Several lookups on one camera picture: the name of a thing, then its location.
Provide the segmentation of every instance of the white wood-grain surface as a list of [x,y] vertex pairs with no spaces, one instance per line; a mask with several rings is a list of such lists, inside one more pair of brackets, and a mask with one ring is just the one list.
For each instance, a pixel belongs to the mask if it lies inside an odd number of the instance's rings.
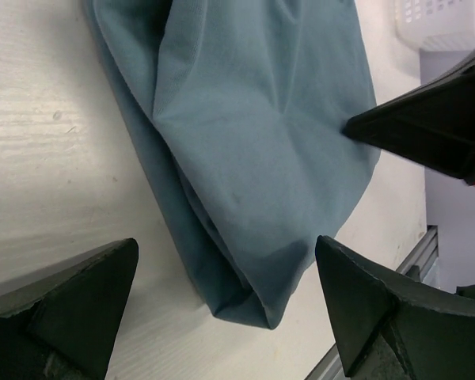
[[[420,84],[389,0],[358,0],[379,103]],[[424,171],[383,154],[338,238],[394,268],[426,229]],[[275,331],[214,319],[188,281],[79,1],[0,0],[0,283],[120,238],[141,257],[108,378],[303,380],[334,340],[317,271]]]

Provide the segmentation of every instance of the cloth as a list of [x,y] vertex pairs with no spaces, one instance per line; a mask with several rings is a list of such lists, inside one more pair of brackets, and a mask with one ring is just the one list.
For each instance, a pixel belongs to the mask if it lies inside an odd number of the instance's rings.
[[221,319],[275,328],[318,235],[379,152],[351,0],[87,0],[89,25],[186,271]]

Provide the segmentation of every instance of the basket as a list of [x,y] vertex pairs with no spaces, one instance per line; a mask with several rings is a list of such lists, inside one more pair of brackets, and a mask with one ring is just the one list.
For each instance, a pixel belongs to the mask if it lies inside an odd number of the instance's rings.
[[425,51],[475,48],[475,0],[395,0],[399,37]]

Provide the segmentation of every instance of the blue-gray fabric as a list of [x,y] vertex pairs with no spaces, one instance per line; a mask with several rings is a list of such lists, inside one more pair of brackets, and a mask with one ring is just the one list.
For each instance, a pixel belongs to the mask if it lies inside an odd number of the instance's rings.
[[351,0],[87,0],[89,25],[187,273],[211,312],[275,328],[379,152]]

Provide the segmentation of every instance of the gray cloth bag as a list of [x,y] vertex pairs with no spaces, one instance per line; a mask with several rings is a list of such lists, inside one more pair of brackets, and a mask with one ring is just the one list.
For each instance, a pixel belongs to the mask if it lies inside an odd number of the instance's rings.
[[275,328],[318,235],[379,151],[351,0],[87,0],[89,25],[187,273],[218,318]]

